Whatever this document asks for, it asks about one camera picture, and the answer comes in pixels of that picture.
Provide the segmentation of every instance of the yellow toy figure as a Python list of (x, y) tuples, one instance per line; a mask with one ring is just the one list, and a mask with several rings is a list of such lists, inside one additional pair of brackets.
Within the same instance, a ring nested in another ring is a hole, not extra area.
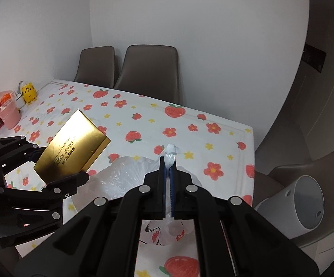
[(32, 82), (28, 83), (27, 85), (22, 87), (22, 95), (24, 101), (29, 105), (32, 101), (36, 101), (37, 92), (34, 89)]

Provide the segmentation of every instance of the white cylindrical container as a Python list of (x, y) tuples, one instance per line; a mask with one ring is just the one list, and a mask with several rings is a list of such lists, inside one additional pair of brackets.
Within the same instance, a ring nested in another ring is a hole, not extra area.
[(320, 185), (303, 175), (255, 210), (287, 238), (296, 238), (315, 229), (324, 214), (324, 197)]

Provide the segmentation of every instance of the chair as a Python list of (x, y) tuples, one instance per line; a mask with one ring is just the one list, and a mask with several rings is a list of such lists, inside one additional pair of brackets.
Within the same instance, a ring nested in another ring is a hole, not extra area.
[(129, 46), (115, 89), (179, 103), (177, 50), (170, 46)]
[(305, 247), (334, 232), (334, 152), (311, 163), (278, 166), (268, 176), (255, 172), (253, 205), (278, 193), (301, 175), (309, 175), (319, 183), (325, 201), (320, 225), (313, 231), (292, 239), (297, 246)]
[(81, 52), (75, 82), (113, 88), (114, 48), (111, 46), (84, 49)]

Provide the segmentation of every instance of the plastic bag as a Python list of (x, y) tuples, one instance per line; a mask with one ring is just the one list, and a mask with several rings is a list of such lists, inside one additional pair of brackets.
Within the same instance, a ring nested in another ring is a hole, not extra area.
[[(179, 148), (168, 145), (161, 153), (167, 168), (170, 168)], [(72, 196), (72, 201), (78, 211), (83, 209), (96, 197), (102, 196), (109, 200), (123, 197), (130, 189), (140, 186), (147, 173), (159, 169), (159, 159), (151, 160), (140, 157), (135, 161), (129, 156), (116, 159), (112, 165), (90, 177), (90, 180), (78, 188), (78, 193)], [(177, 166), (177, 170), (191, 175), (192, 182), (201, 186), (197, 177)], [(175, 220), (171, 217), (171, 201), (169, 196), (169, 179), (166, 181), (166, 217), (163, 220), (143, 220), (140, 241), (146, 244), (168, 245), (179, 241), (184, 235), (194, 230), (193, 220)]]

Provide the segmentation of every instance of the tablecloth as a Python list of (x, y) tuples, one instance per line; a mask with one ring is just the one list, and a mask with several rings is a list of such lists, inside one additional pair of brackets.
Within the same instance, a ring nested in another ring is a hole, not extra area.
[[(209, 103), (209, 97), (202, 99)], [(143, 95), (53, 80), (38, 91), (37, 101), (22, 108), (22, 119), (13, 129), (0, 130), (0, 137), (24, 135), (40, 147), (47, 146), (77, 109), (111, 139), (89, 169), (89, 175), (121, 156), (128, 155), (135, 160), (141, 156), (157, 159), (171, 143), (181, 150), (176, 157), (177, 164), (195, 174), (212, 195), (222, 199), (237, 195), (251, 205), (253, 129)], [(5, 178), (8, 187), (20, 190), (41, 190), (45, 186), (33, 170), (33, 163), (25, 163)], [(71, 199), (65, 199), (64, 222), (76, 213)], [(25, 255), (43, 240), (25, 243), (17, 249)], [(191, 235), (164, 247), (140, 243), (135, 276), (166, 276), (165, 272), (180, 270), (184, 265), (194, 267), (198, 258), (194, 245)]]

